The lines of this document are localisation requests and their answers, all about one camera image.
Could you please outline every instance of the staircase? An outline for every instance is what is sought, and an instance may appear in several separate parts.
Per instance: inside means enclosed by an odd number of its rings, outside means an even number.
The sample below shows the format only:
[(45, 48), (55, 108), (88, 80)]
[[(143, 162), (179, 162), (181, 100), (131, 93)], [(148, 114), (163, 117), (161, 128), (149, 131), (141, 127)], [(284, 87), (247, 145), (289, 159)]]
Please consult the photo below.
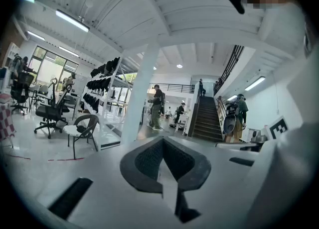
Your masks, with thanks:
[(223, 142), (214, 98), (200, 98), (192, 136), (212, 142)]

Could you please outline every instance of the cable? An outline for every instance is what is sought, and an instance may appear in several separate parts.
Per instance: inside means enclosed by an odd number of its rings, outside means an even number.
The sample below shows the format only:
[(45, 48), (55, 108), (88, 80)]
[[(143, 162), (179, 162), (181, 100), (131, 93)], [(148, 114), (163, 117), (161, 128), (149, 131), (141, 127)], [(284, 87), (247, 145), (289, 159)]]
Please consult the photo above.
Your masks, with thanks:
[(277, 112), (279, 112), (277, 84), (276, 84), (276, 79), (275, 79), (274, 72), (272, 72), (272, 74), (273, 74), (274, 84), (275, 84), (275, 88), (276, 88), (276, 97), (277, 97)]

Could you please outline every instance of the chair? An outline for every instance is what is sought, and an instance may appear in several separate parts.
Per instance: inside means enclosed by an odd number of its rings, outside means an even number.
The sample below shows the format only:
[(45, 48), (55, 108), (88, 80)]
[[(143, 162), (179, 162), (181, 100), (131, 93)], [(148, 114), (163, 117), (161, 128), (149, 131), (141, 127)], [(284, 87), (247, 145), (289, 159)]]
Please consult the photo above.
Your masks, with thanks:
[(35, 114), (37, 116), (43, 117), (43, 121), (46, 120), (46, 122), (40, 122), (40, 126), (37, 127), (36, 129), (34, 129), (34, 133), (36, 133), (36, 131), (39, 129), (47, 127), (49, 130), (48, 139), (51, 139), (50, 128), (54, 128), (54, 129), (60, 130), (60, 132), (62, 132), (62, 129), (57, 127), (56, 124), (59, 121), (64, 121), (64, 120), (62, 120), (62, 108), (63, 108), (64, 102), (65, 102), (64, 99), (65, 99), (66, 93), (68, 91), (70, 91), (71, 88), (72, 88), (72, 86), (68, 85), (66, 90), (64, 91), (63, 95), (61, 96), (59, 102), (57, 104), (55, 104), (55, 93), (54, 93), (55, 84), (53, 84), (52, 98), (45, 97), (48, 100), (49, 104), (41, 103), (41, 106), (39, 106), (35, 111)]
[(49, 93), (49, 87), (47, 85), (44, 85), (39, 88), (37, 94), (35, 95), (35, 106), (38, 106), (38, 102), (44, 103), (44, 100), (41, 100), (41, 98), (46, 99), (46, 96)]
[(21, 110), (23, 111), (23, 115), (25, 115), (24, 109), (28, 111), (26, 106), (21, 106), (20, 104), (25, 104), (25, 102), (28, 100), (29, 87), (33, 81), (33, 78), (34, 77), (31, 74), (25, 72), (19, 73), (18, 81), (16, 81), (11, 88), (11, 96), (17, 101), (15, 105), (11, 106), (14, 108), (12, 112), (15, 110)]
[(31, 87), (29, 88), (29, 93), (30, 92), (33, 92), (33, 95), (31, 97), (31, 101), (29, 99), (29, 111), (31, 109), (31, 105), (32, 105), (32, 102), (36, 100), (36, 94), (38, 93), (39, 89), (40, 89), (40, 85), (39, 84), (36, 84), (34, 87)]
[[(77, 131), (77, 125), (79, 122), (90, 119), (88, 127), (83, 132)], [(75, 147), (74, 144), (78, 139), (87, 139), (87, 143), (89, 143), (89, 139), (93, 140), (96, 151), (98, 151), (98, 147), (93, 138), (93, 132), (96, 124), (98, 123), (99, 118), (96, 115), (83, 115), (76, 119), (74, 125), (66, 125), (63, 130), (68, 134), (68, 147), (70, 146), (70, 136), (73, 136), (73, 157), (75, 158)]]
[(75, 100), (71, 95), (67, 95), (66, 98), (67, 98), (69, 101), (66, 101), (66, 102), (64, 103), (64, 105), (65, 105), (67, 108), (73, 109), (73, 116), (72, 116), (72, 120), (73, 120), (73, 119), (74, 119), (74, 114), (75, 114), (76, 100)]

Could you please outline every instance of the pink fabric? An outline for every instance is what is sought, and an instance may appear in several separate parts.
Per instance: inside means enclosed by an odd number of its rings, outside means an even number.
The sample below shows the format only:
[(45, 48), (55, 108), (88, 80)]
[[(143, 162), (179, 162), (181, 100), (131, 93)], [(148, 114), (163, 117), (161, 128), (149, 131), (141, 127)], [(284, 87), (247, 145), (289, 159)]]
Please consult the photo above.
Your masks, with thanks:
[(14, 136), (15, 129), (11, 117), (10, 104), (0, 105), (0, 141)]

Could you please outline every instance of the balcony railing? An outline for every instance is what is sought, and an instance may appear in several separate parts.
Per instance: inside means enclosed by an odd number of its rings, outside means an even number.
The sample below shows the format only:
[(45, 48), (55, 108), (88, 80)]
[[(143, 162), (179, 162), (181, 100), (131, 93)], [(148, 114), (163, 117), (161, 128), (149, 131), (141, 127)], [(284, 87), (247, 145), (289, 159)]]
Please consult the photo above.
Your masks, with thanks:
[(178, 84), (161, 84), (161, 83), (150, 83), (149, 89), (152, 89), (155, 85), (159, 85), (159, 88), (164, 91), (173, 91), (179, 93), (194, 94), (195, 85), (178, 85)]
[(233, 68), (235, 67), (235, 65), (238, 62), (238, 59), (241, 55), (241, 53), (243, 52), (244, 47), (243, 46), (238, 46), (235, 45), (233, 52), (230, 55), (230, 59), (226, 65), (226, 68), (223, 72), (223, 74), (221, 75), (221, 77), (218, 79), (218, 83), (215, 84), (214, 87), (214, 95), (219, 91), (219, 89), (221, 88), (221, 86), (225, 83), (225, 81), (227, 80), (227, 78), (229, 77), (231, 71), (233, 70)]

